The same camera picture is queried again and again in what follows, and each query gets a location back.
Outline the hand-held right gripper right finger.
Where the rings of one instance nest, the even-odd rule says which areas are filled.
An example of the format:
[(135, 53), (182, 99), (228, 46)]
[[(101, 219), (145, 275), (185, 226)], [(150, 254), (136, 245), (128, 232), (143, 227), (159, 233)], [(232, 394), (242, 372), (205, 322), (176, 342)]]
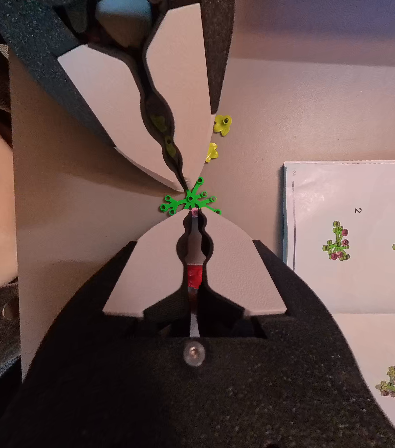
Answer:
[(205, 285), (244, 316), (279, 315), (286, 306), (252, 238), (211, 210), (199, 211)]

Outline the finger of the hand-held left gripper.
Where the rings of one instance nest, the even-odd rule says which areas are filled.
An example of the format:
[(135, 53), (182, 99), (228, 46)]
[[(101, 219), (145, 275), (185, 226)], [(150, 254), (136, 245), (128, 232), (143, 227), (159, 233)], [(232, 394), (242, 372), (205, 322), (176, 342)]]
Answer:
[(173, 190), (192, 187), (206, 163), (215, 114), (211, 111), (200, 3), (160, 14), (143, 46), (154, 92), (172, 118), (172, 142), (180, 164), (167, 168)]
[(64, 53), (58, 62), (116, 150), (156, 181), (183, 192), (163, 158), (161, 144), (145, 126), (141, 93), (128, 64), (88, 45)]

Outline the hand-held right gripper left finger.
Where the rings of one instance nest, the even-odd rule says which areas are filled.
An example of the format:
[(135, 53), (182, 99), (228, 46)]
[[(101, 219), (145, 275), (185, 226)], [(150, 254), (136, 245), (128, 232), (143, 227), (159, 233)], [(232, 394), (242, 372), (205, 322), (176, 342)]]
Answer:
[(177, 246), (189, 233), (189, 211), (180, 211), (145, 232), (107, 300), (106, 315), (173, 322), (189, 313), (184, 255)]

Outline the red lego heart frame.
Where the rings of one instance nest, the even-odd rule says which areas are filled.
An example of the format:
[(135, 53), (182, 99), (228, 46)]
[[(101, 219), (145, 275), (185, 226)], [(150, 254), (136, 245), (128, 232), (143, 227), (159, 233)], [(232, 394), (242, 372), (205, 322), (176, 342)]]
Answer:
[(202, 265), (188, 264), (187, 265), (187, 286), (189, 296), (195, 298), (198, 294), (202, 283)]

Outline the group of lime lego leaves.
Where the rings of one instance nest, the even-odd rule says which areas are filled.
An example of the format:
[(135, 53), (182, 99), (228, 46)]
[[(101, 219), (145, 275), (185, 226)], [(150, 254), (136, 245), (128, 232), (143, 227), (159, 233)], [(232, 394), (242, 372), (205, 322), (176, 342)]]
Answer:
[[(172, 143), (172, 138), (168, 133), (168, 127), (166, 125), (165, 117), (162, 115), (151, 114), (150, 120), (164, 136), (167, 154), (174, 159), (176, 157), (176, 149)], [(213, 132), (220, 133), (221, 136), (226, 136), (230, 130), (231, 124), (232, 118), (229, 115), (217, 115), (215, 117)], [(212, 159), (217, 159), (219, 157), (217, 147), (218, 146), (215, 143), (209, 144), (209, 149), (206, 155), (206, 163), (210, 163)]]

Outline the green lego plant piece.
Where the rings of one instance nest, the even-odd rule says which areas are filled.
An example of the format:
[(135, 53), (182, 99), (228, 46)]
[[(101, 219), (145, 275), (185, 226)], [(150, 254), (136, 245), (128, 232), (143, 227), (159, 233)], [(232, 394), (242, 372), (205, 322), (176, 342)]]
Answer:
[(164, 202), (159, 206), (159, 210), (162, 213), (167, 213), (168, 215), (173, 216), (176, 214), (178, 208), (183, 206), (184, 210), (208, 208), (218, 215), (222, 215), (220, 209), (212, 207), (212, 204), (217, 200), (217, 197), (209, 195), (206, 191), (198, 191), (199, 188), (203, 186), (204, 182), (204, 178), (200, 176), (195, 182), (194, 187), (185, 191), (185, 197), (183, 199), (177, 200), (170, 195), (166, 195), (164, 197)]

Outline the lego instruction booklet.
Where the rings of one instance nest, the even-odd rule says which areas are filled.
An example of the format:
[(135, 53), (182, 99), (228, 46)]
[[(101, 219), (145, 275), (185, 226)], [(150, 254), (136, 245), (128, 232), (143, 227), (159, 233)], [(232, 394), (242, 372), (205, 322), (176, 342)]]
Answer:
[(395, 426), (395, 160), (285, 162), (284, 261), (333, 314)]

